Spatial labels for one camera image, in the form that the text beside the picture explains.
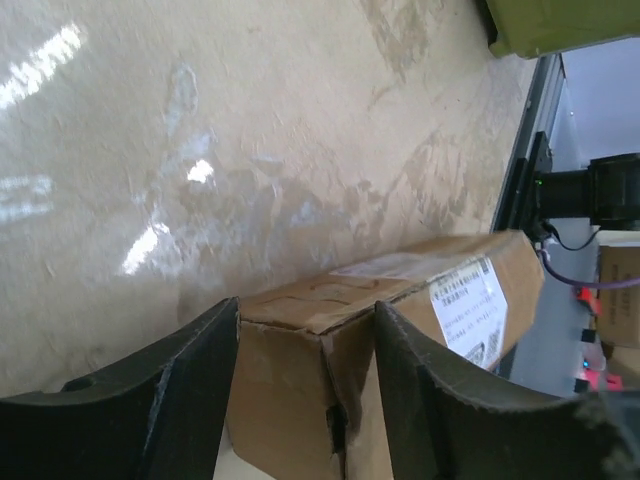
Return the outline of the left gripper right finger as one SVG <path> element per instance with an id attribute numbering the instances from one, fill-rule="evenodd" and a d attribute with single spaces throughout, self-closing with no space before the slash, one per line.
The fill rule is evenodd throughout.
<path id="1" fill-rule="evenodd" d="M 636 479 L 639 393 L 544 394 L 486 371 L 375 306 L 375 353 L 397 479 Z"/>

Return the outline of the brown cardboard express box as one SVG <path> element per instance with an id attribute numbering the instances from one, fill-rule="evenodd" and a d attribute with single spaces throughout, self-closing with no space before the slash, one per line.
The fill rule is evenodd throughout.
<path id="1" fill-rule="evenodd" d="M 388 479 L 373 313 L 394 305 L 490 369 L 531 327 L 544 274 L 519 231 L 446 236 L 245 298 L 226 424 L 276 479 Z"/>

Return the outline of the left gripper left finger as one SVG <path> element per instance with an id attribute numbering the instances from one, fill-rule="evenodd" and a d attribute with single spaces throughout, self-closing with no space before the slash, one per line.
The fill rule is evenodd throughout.
<path id="1" fill-rule="evenodd" d="M 238 320 L 225 299 L 58 392 L 2 399 L 2 478 L 213 478 Z"/>

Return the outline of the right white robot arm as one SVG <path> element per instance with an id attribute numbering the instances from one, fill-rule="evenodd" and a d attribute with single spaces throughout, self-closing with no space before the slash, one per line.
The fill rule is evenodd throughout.
<path id="1" fill-rule="evenodd" d="M 535 205 L 542 220 L 587 218 L 605 231 L 637 231 L 639 155 L 604 157 L 585 169 L 542 174 Z"/>

